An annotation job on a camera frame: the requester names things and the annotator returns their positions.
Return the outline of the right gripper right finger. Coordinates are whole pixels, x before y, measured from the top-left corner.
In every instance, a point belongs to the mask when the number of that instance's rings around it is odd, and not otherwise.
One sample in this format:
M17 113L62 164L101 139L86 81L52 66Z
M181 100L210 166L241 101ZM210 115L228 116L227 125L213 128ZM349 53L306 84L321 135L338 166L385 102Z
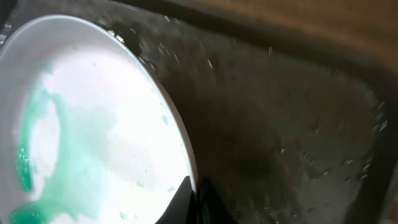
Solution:
M198 188L198 210L199 224L237 224L208 177Z

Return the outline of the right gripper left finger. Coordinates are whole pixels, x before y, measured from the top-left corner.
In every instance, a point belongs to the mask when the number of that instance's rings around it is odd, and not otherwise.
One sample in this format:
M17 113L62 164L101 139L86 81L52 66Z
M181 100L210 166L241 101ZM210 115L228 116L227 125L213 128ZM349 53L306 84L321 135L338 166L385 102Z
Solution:
M196 224L196 195L186 176L155 224Z

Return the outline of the white plate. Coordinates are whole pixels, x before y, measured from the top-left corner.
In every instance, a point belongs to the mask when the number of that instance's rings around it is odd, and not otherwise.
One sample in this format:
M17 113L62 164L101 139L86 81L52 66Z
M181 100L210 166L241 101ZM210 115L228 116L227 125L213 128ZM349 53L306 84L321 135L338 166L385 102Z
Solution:
M1 222L156 223L195 156L171 98L109 32L33 19L1 48Z

